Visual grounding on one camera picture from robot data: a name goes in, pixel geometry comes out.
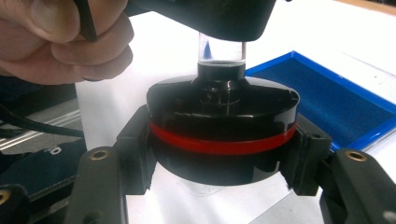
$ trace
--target brass screw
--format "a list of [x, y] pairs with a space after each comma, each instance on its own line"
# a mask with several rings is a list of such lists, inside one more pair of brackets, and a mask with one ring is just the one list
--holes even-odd
[[7, 189], [0, 189], [0, 205], [8, 201], [11, 196], [11, 192]]
[[357, 152], [357, 151], [351, 151], [348, 150], [346, 151], [346, 156], [350, 159], [352, 159], [353, 161], [367, 161], [367, 157], [366, 155], [364, 155], [361, 152]]
[[107, 149], [102, 149], [99, 151], [95, 151], [91, 154], [90, 159], [93, 161], [99, 161], [106, 158], [110, 153]]

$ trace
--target human hand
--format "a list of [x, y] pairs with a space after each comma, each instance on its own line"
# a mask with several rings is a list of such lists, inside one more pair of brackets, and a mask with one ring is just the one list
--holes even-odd
[[73, 0], [0, 0], [0, 75], [52, 85], [119, 75], [132, 61], [127, 0], [90, 1], [98, 40], [78, 34]]

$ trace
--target wooden edge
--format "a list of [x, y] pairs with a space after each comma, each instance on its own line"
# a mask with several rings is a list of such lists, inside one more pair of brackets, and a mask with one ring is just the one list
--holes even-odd
[[387, 13], [392, 16], [396, 16], [396, 7], [383, 5], [380, 3], [370, 2], [366, 0], [337, 0], [338, 2], [347, 3], [356, 7], [364, 7], [370, 10]]

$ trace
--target fingernail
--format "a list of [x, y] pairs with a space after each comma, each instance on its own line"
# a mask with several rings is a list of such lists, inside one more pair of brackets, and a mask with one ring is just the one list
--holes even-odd
[[55, 29], [59, 12], [58, 0], [35, 0], [32, 4], [32, 18], [37, 26], [51, 33]]

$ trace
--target white surface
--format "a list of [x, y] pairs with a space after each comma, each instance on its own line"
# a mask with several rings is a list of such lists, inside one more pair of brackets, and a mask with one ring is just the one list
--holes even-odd
[[[132, 18], [134, 62], [112, 80], [77, 84], [79, 107], [89, 148], [112, 146], [152, 84], [195, 73], [197, 32], [154, 13]], [[293, 49], [396, 104], [396, 21], [394, 17], [330, 0], [278, 1], [263, 36], [247, 44], [247, 67]], [[396, 136], [370, 148], [396, 179]], [[281, 176], [263, 182], [195, 194], [161, 166], [145, 196], [128, 197], [131, 223], [320, 223], [316, 198], [293, 199]], [[290, 212], [312, 206], [315, 213]]]

